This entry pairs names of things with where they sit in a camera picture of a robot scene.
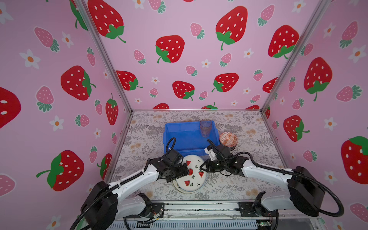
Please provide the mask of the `white strawberry pattern plate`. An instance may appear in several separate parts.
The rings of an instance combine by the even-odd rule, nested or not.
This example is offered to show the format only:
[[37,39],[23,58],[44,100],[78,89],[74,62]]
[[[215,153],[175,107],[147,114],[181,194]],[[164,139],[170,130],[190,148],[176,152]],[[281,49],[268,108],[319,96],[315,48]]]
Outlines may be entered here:
[[197,184],[205,184],[208,173],[199,168],[204,160],[197,155],[188,155],[184,157],[183,162],[187,164],[189,175],[175,180],[179,186],[186,191],[193,191],[197,188]]

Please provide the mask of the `cream floral plate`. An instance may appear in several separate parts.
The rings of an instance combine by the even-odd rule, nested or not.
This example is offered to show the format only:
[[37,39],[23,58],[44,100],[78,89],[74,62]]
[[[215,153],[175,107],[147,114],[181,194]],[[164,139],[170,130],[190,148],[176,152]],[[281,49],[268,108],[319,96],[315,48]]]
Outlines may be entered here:
[[176,181],[173,181],[172,182],[172,184],[174,185],[174,187],[179,191],[179,192],[181,192],[181,193],[183,193],[183,194],[193,194],[193,193],[196,193],[198,190],[200,190],[201,189],[201,187],[204,185],[204,183],[202,183],[202,184],[197,184],[197,188],[195,189],[195,190],[193,190],[193,191],[186,191],[186,190],[184,190],[183,188],[181,188],[180,186],[179,186],[179,184],[176,182]]

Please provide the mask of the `pink clear glass cup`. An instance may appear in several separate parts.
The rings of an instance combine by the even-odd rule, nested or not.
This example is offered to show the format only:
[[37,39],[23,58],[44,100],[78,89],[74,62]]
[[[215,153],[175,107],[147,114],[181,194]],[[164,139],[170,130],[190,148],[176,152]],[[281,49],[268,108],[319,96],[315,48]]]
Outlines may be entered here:
[[210,119],[202,119],[200,121],[200,132],[202,137],[208,138],[212,129],[212,121]]

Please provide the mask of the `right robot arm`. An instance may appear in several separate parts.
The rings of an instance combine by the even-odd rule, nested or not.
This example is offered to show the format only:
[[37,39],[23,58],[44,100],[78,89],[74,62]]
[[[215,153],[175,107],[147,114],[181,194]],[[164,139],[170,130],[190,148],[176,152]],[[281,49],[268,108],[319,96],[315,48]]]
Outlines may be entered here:
[[233,155],[227,147],[219,145],[205,148],[209,156],[200,169],[209,173],[228,172],[231,175],[255,178],[280,187],[280,192],[267,196],[257,195],[253,202],[253,212],[263,215],[280,209],[296,209],[310,216],[319,216],[319,209],[325,195],[311,174],[303,167],[282,169],[255,162],[248,152]]

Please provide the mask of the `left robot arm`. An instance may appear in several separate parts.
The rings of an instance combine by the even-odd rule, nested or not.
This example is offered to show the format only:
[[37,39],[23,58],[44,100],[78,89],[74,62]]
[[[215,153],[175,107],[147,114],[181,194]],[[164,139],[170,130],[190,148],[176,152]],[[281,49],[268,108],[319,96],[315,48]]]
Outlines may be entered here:
[[87,223],[84,227],[86,230],[106,230],[117,219],[130,216],[153,219],[160,213],[154,209],[154,204],[147,195],[130,195],[157,180],[162,179],[169,183],[187,175],[189,169],[183,156],[171,149],[159,158],[148,159],[145,167],[131,176],[109,184],[100,181],[83,203],[81,214],[71,229],[76,229],[82,220]]

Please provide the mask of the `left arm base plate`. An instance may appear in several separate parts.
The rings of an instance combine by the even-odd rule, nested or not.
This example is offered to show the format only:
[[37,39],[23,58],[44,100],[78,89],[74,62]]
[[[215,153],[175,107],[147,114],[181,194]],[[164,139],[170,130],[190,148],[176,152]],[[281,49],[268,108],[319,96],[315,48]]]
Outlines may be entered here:
[[138,218],[149,218],[149,219],[157,219],[162,218],[164,215],[165,203],[162,202],[153,202],[150,205],[147,205],[144,210],[137,215]]

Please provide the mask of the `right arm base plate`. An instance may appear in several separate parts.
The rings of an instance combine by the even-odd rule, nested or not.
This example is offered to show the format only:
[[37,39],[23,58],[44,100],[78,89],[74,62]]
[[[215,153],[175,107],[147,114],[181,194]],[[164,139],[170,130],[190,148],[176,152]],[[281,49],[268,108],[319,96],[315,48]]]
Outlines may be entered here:
[[242,217],[252,217],[252,218],[261,218],[261,217],[276,217],[278,212],[268,211],[262,205],[255,205],[253,202],[239,202],[239,208],[237,209]]

